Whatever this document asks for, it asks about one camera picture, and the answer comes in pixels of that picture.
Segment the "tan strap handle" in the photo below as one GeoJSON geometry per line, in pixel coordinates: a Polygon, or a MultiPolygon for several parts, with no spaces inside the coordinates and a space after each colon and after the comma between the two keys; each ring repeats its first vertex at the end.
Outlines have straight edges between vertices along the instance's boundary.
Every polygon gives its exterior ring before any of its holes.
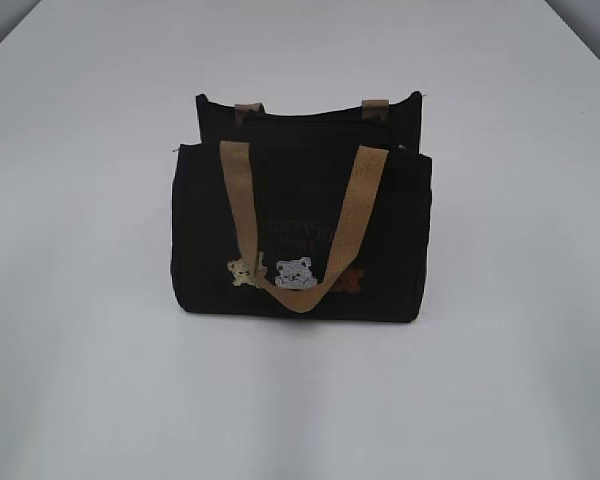
{"type": "Polygon", "coordinates": [[[259,112],[262,109],[262,103],[236,103],[234,109],[236,111],[236,125],[240,127],[247,113],[251,111],[259,112]]]}
{"type": "Polygon", "coordinates": [[[318,285],[306,290],[288,290],[271,284],[265,278],[267,269],[259,266],[258,226],[253,199],[249,144],[220,142],[220,161],[236,227],[238,247],[247,270],[258,286],[269,292],[289,310],[297,313],[308,312],[318,304],[342,272],[358,256],[388,153],[387,150],[378,148],[364,146],[358,148],[331,244],[324,279],[318,285]]]}
{"type": "Polygon", "coordinates": [[[362,119],[380,117],[386,120],[389,115],[389,100],[363,100],[362,119]]]}

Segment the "white backdrop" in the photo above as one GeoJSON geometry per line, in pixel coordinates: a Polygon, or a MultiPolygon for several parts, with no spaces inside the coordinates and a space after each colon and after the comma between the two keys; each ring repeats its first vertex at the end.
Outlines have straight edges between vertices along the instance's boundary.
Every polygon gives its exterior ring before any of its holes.
{"type": "Polygon", "coordinates": [[[543,2],[43,1],[0,46],[0,479],[600,479],[600,64],[543,2]],[[200,317],[193,96],[427,95],[411,325],[200,317]]]}

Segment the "beige bear embroidery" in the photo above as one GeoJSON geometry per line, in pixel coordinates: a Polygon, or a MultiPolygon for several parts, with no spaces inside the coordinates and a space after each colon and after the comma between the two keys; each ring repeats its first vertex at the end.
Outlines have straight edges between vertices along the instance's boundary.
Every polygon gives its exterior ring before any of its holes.
{"type": "MultiPolygon", "coordinates": [[[[262,257],[264,256],[263,252],[258,254],[258,268],[262,268],[262,257]]],[[[251,285],[252,287],[262,288],[256,285],[253,277],[249,273],[249,269],[244,263],[243,258],[239,258],[238,260],[234,260],[232,262],[227,263],[227,268],[231,273],[233,273],[233,286],[239,287],[240,285],[251,285]]]]}

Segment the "brown bear embroidery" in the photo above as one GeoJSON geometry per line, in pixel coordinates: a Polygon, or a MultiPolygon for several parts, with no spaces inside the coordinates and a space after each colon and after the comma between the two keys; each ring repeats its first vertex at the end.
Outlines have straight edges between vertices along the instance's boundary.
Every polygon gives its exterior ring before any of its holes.
{"type": "Polygon", "coordinates": [[[361,268],[347,268],[331,287],[332,292],[360,293],[360,279],[364,277],[361,268]]]}

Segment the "tote bag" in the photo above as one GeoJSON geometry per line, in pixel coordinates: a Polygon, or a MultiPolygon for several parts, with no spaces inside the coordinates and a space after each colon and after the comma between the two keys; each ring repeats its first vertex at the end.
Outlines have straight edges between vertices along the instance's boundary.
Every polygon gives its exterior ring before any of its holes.
{"type": "Polygon", "coordinates": [[[395,147],[386,129],[362,134],[371,146],[351,136],[272,142],[264,132],[249,143],[182,145],[171,260],[180,306],[301,319],[416,318],[431,159],[395,147]]]}
{"type": "Polygon", "coordinates": [[[396,104],[388,100],[363,100],[360,107],[324,112],[313,115],[271,115],[261,103],[236,104],[232,107],[210,102],[206,95],[196,97],[198,124],[202,143],[218,143],[221,140],[250,141],[247,126],[268,129],[270,140],[275,139],[278,129],[293,129],[333,125],[340,129],[348,127],[355,135],[361,123],[376,123],[386,129],[391,142],[409,152],[419,152],[422,120],[422,94],[413,92],[407,99],[396,104]]]}

